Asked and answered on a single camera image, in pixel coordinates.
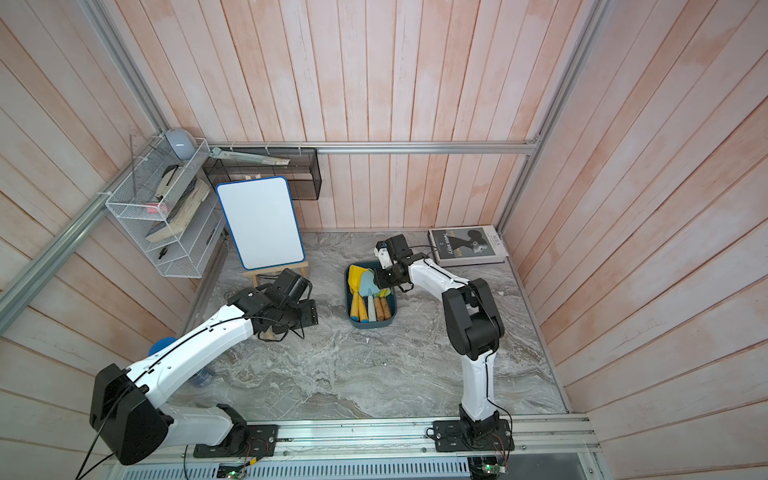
black cable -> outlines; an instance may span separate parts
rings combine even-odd
[[[83,474],[83,475],[82,475],[80,478],[85,478],[86,476],[88,476],[88,474],[89,474],[89,473],[93,472],[94,468],[96,468],[96,467],[98,467],[99,465],[101,465],[102,463],[104,463],[104,460],[108,460],[108,459],[110,459],[110,458],[112,458],[112,457],[114,457],[114,453],[111,453],[111,454],[107,455],[106,457],[102,458],[101,460],[99,460],[99,461],[96,463],[96,465],[94,465],[94,466],[90,467],[90,468],[88,469],[88,471],[87,471],[87,472],[85,472],[85,473],[84,473],[84,474]]]
[[[432,251],[431,251],[430,253],[432,254],[432,259],[433,259],[435,262],[437,262],[437,257],[435,257],[435,252],[437,251],[437,247],[433,247],[432,245],[409,245],[409,247],[411,247],[411,248],[416,248],[416,247],[427,247],[427,248],[431,248],[431,249],[432,249]]]
[[[189,445],[184,447],[184,456],[181,457],[181,466],[182,466],[182,468],[184,468],[184,478],[186,478],[187,480],[190,480],[190,476],[187,475],[187,450],[189,448],[190,448]]]
[[[213,324],[213,325],[209,326],[208,328],[213,328],[213,327],[215,327],[215,326],[219,326],[219,325],[221,325],[222,323],[227,323],[227,322],[231,322],[231,321],[233,321],[233,320],[239,320],[239,319],[242,319],[242,318],[243,318],[242,316],[236,316],[236,317],[234,317],[234,318],[230,318],[230,319],[222,320],[222,321],[220,321],[219,323],[215,323],[215,324]],[[158,363],[160,363],[160,361],[161,361],[162,359],[164,359],[165,357],[167,357],[168,355],[170,355],[170,353],[171,353],[171,352],[173,352],[175,349],[177,349],[177,348],[179,348],[180,346],[182,346],[183,344],[185,344],[185,343],[186,343],[188,340],[190,340],[190,339],[193,339],[195,336],[198,336],[198,335],[200,335],[202,332],[207,332],[207,331],[208,331],[208,328],[206,328],[206,329],[202,329],[202,330],[198,330],[198,331],[197,331],[197,332],[195,332],[194,334],[192,334],[192,335],[188,336],[187,338],[185,338],[184,340],[182,340],[181,342],[179,342],[179,344],[178,344],[178,345],[176,345],[176,346],[174,346],[174,348],[172,348],[172,349],[168,350],[168,351],[167,351],[166,353],[164,353],[164,354],[163,354],[163,355],[162,355],[160,358],[158,358],[157,360],[155,360],[155,361],[154,361],[154,363],[152,363],[152,364],[149,366],[149,368],[147,368],[147,369],[146,369],[146,370],[144,370],[144,371],[143,371],[141,374],[139,374],[139,376],[138,376],[138,377],[136,377],[136,379],[133,381],[133,384],[135,385],[135,384],[136,384],[136,383],[137,383],[137,382],[138,382],[138,381],[141,379],[141,377],[143,377],[143,376],[144,376],[144,375],[146,375],[147,373],[151,372],[151,371],[152,371],[152,369],[153,369],[153,368],[154,368],[154,367],[155,367],[155,366],[156,366]],[[131,392],[131,391],[132,391],[132,390],[131,390],[130,388],[126,388],[125,390],[123,390],[123,392],[120,394],[120,396],[118,396],[118,398],[117,398],[117,399],[114,401],[114,403],[112,404],[112,407],[110,407],[110,409],[109,409],[109,412],[107,412],[107,415],[104,417],[104,421],[101,423],[101,427],[99,427],[99,429],[96,431],[96,436],[94,437],[94,441],[93,441],[93,442],[91,442],[91,447],[88,449],[88,452],[86,452],[86,454],[85,454],[85,458],[83,459],[83,464],[80,466],[80,470],[78,470],[78,474],[77,474],[77,475],[74,477],[74,480],[81,480],[82,476],[80,476],[80,474],[83,472],[83,468],[85,468],[85,464],[88,462],[88,459],[91,457],[91,453],[93,452],[94,446],[96,445],[96,441],[98,440],[99,436],[101,436],[101,431],[104,429],[104,426],[105,426],[105,425],[107,425],[107,420],[109,419],[110,415],[112,415],[112,412],[114,411],[114,409],[115,409],[115,408],[118,406],[118,403],[120,403],[120,401],[123,399],[123,397],[125,397],[125,396],[126,396],[126,395],[127,395],[129,392]]]
[[[309,302],[309,301],[310,301],[310,298],[312,297],[312,282],[310,282],[309,280],[307,280],[306,282],[309,284],[309,286],[310,286],[310,290],[309,290],[309,291],[306,293],[306,299],[305,299],[305,300],[306,300],[307,302]],[[304,324],[301,322],[301,316],[299,316],[299,326],[301,326],[301,336],[300,336],[299,338],[301,338],[302,340],[304,340]]]
[[[489,395],[488,391],[489,391],[489,388],[490,388],[491,376],[488,374],[488,357],[491,356],[491,355],[493,355],[493,353],[491,353],[490,355],[485,356],[485,399],[488,400],[488,403],[490,403],[491,405],[493,405],[497,409],[503,410],[504,413],[506,413],[507,416],[509,417],[509,439],[510,439],[510,441],[507,442],[507,455],[506,455],[506,458],[509,458],[509,454],[511,452],[511,449],[509,448],[509,446],[511,444],[511,439],[512,439],[512,415],[509,415],[509,412],[507,412],[506,409],[496,405],[489,398],[490,395]]]
[[[275,342],[275,343],[277,343],[277,342],[282,342],[282,341],[283,341],[283,340],[285,340],[285,339],[286,339],[286,337],[288,336],[288,330],[290,330],[290,329],[287,329],[287,330],[285,331],[285,333],[283,334],[283,336],[281,336],[281,337],[280,337],[279,339],[277,339],[277,340],[275,340],[275,339],[263,339],[263,338],[261,338],[261,332],[258,332],[258,333],[256,334],[256,338],[258,338],[258,339],[259,339],[259,340],[261,340],[262,342]]]
[[[107,415],[104,417],[104,421],[101,423],[101,426],[96,431],[96,436],[94,437],[94,441],[91,442],[91,446],[88,448],[88,451],[85,453],[85,458],[83,458],[83,464],[80,465],[80,470],[78,470],[78,474],[74,476],[74,480],[81,480],[81,478],[85,477],[88,474],[88,472],[93,470],[93,468],[91,468],[91,470],[88,470],[88,472],[85,472],[84,475],[82,475],[82,476],[80,475],[83,472],[83,468],[85,468],[85,464],[88,463],[88,459],[91,457],[91,453],[94,451],[94,446],[96,445],[96,441],[98,440],[99,435],[101,435],[101,431],[104,430],[104,426],[107,425],[107,420],[109,420],[109,416],[112,415],[112,412],[118,406],[118,403],[130,391],[131,390],[128,389],[128,388],[123,390],[123,392],[120,394],[120,396],[118,396],[118,399],[115,400],[114,403],[112,404],[112,407],[109,408],[109,412],[107,412]]]

white gray object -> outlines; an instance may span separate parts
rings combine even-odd
[[[174,149],[174,153],[179,157],[179,160],[188,161],[194,156],[197,148],[195,147],[194,138],[188,131],[183,128],[171,128],[165,131],[165,138],[168,140],[170,147]]]
[[[216,193],[244,269],[304,261],[304,246],[285,178],[220,184]]]
[[[210,150],[210,156],[212,158],[219,158],[221,160],[239,160],[259,165],[288,165],[290,162],[290,160],[287,158],[268,157],[266,155],[246,154],[239,151],[221,150],[219,147],[212,148]]]

black mesh shelf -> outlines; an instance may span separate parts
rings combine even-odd
[[[314,148],[226,147],[222,150],[287,158],[290,163],[285,166],[259,165],[247,161],[209,158],[203,170],[214,187],[227,182],[248,180],[249,177],[285,177],[293,200],[317,200],[320,196],[323,179]]]

mounting plate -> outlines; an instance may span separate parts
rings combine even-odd
[[[248,438],[246,442],[250,443],[250,453],[248,446],[231,455],[226,448],[212,447],[210,445],[195,445],[194,458],[221,458],[221,457],[244,457],[253,456],[256,458],[271,457],[275,453],[275,442],[277,441],[277,425],[248,425],[246,433]]]
[[[509,428],[509,422],[504,419],[498,421],[496,429],[488,434],[484,441],[472,447],[464,441],[461,420],[437,420],[432,423],[432,428],[435,430],[435,448],[438,452],[476,452],[478,450],[492,452],[515,449],[515,442],[511,435],[507,436],[507,432],[512,430]],[[501,439],[501,447],[493,435]]]

white robotic arm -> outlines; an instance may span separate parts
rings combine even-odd
[[[504,335],[488,284],[456,276],[424,253],[413,253],[403,235],[379,242],[375,252],[382,266],[376,276],[379,288],[399,286],[402,290],[402,284],[410,283],[442,300],[448,336],[462,355],[464,392],[459,412],[465,443],[485,442],[499,430],[493,368],[498,342]]]
[[[209,445],[212,456],[242,454],[253,433],[237,411],[221,404],[197,409],[167,401],[195,372],[254,333],[273,327],[275,334],[286,335],[288,329],[317,324],[314,300],[300,299],[307,288],[311,293],[309,280],[286,269],[274,283],[241,290],[160,352],[125,370],[115,364],[101,370],[94,382],[91,426],[123,465],[174,445]]]

